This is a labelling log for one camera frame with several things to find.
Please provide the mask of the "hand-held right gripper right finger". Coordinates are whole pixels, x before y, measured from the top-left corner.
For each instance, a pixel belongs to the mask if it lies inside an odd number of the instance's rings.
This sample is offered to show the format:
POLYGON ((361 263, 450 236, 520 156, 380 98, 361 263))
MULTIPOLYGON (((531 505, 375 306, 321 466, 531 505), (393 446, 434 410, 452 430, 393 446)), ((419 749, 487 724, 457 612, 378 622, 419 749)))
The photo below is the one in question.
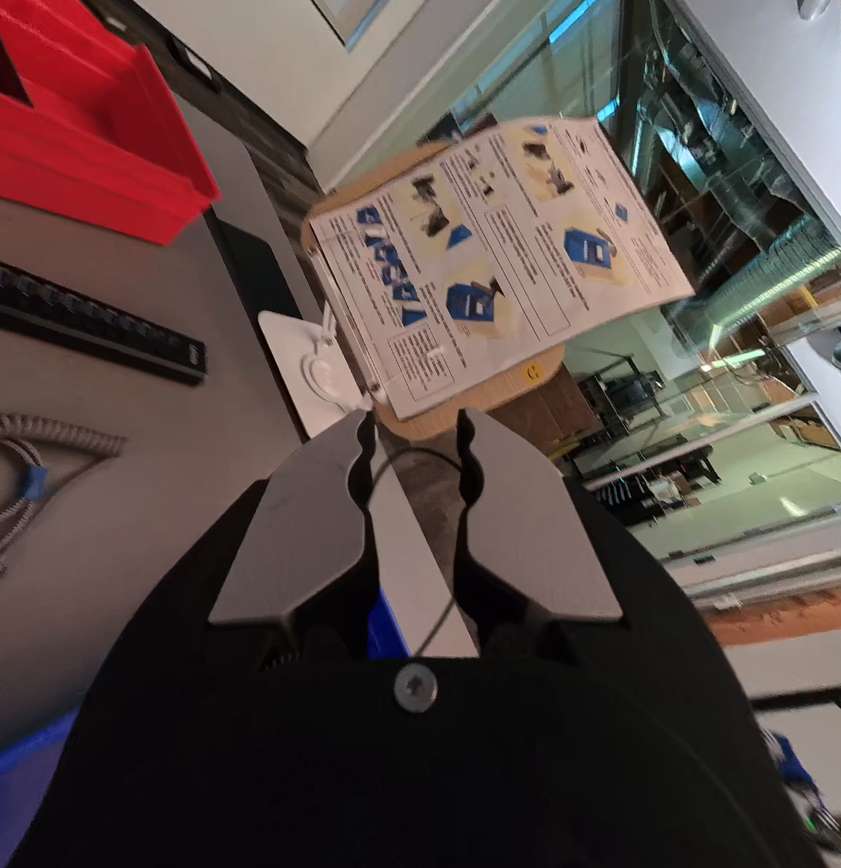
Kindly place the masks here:
POLYGON ((614 625, 623 608, 565 480, 488 414, 458 414, 461 462, 453 586, 482 653, 543 645, 561 623, 614 625))

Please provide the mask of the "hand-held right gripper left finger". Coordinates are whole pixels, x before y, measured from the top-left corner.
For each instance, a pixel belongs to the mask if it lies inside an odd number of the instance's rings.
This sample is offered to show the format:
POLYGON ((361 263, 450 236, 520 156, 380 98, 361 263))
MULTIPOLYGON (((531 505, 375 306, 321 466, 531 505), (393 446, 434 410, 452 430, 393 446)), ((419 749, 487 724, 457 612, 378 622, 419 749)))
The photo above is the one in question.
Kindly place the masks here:
POLYGON ((354 410, 270 477, 209 624, 276 627, 296 646, 325 628, 366 660, 381 585, 369 504, 373 414, 354 410))

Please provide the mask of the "black multi-port usb hub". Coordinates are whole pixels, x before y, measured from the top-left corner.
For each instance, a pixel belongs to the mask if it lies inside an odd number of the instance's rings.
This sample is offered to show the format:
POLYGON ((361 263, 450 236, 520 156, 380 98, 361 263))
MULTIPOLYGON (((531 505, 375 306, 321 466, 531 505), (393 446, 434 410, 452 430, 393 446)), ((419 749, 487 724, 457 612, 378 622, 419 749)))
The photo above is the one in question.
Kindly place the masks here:
POLYGON ((188 386, 208 373, 204 342, 2 261, 0 329, 188 386))

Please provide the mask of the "black mat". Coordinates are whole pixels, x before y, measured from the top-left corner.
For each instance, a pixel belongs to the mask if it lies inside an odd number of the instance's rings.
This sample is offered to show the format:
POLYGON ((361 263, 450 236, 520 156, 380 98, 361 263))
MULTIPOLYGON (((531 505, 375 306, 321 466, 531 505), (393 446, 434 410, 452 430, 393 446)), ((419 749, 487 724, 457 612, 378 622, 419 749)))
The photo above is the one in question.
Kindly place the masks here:
POLYGON ((213 207, 204 212, 203 217, 250 320, 290 420, 301 443, 305 443, 308 435, 259 323, 261 312, 273 312, 301 320, 296 299, 266 241, 219 219, 213 207))

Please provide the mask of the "printed instruction sheet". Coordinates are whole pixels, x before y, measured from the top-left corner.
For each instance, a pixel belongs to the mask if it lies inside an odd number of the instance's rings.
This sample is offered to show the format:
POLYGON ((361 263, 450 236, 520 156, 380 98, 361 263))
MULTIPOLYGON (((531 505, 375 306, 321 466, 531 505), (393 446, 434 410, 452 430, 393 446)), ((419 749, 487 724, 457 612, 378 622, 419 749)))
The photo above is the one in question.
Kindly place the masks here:
POLYGON ((694 293, 595 114, 418 147, 302 232, 373 400, 400 421, 694 293))

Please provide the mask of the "blue plastic object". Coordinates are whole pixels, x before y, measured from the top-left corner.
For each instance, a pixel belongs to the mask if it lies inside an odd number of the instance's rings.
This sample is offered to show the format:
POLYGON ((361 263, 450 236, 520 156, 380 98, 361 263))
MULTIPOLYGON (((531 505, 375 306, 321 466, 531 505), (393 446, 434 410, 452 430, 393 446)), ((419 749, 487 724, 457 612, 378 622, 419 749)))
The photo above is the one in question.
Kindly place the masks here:
POLYGON ((762 729, 765 745, 784 789, 812 842, 841 854, 841 825, 827 807, 815 780, 806 771, 784 735, 762 729))

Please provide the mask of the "blue plastic bin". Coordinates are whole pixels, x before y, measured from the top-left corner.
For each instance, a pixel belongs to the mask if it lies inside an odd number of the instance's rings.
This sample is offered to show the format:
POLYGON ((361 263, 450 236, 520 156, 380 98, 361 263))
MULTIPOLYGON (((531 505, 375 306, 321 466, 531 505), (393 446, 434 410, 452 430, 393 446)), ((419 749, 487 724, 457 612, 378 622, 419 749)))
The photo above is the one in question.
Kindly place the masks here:
MULTIPOLYGON (((369 616, 368 640, 373 660, 406 659, 410 655, 383 591, 369 616)), ((0 751, 0 867, 7 866, 31 824, 78 714, 77 708, 70 710, 0 751)))

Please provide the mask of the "red plastic bin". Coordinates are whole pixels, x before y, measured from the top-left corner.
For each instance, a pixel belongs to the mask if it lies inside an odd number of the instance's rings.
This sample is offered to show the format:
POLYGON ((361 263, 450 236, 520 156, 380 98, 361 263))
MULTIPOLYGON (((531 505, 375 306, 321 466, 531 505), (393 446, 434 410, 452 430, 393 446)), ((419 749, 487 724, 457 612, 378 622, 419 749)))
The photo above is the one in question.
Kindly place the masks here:
POLYGON ((144 45, 77 1, 0 1, 0 198, 158 245, 220 199, 144 45))

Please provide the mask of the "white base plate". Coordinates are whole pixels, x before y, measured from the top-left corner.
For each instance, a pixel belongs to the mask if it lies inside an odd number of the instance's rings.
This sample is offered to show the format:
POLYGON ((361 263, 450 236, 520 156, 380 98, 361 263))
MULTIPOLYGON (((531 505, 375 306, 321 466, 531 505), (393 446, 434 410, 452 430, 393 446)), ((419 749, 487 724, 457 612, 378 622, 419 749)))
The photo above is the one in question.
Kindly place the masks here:
POLYGON ((328 304, 320 325, 274 311, 261 311, 258 324, 308 437, 355 410, 372 410, 337 342, 328 304))

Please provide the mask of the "wall outlet plate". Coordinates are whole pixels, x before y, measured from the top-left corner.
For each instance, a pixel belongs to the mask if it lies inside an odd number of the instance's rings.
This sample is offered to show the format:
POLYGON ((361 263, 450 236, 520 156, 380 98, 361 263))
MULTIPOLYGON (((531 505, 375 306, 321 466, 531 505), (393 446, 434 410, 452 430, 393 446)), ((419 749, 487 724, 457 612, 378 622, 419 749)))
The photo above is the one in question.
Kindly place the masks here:
POLYGON ((181 58, 184 60, 185 65, 191 74, 197 77, 209 89, 213 90, 217 94, 222 92, 223 85, 218 73, 216 73, 216 71, 214 71, 206 61, 201 59, 187 46, 181 46, 179 51, 181 58))

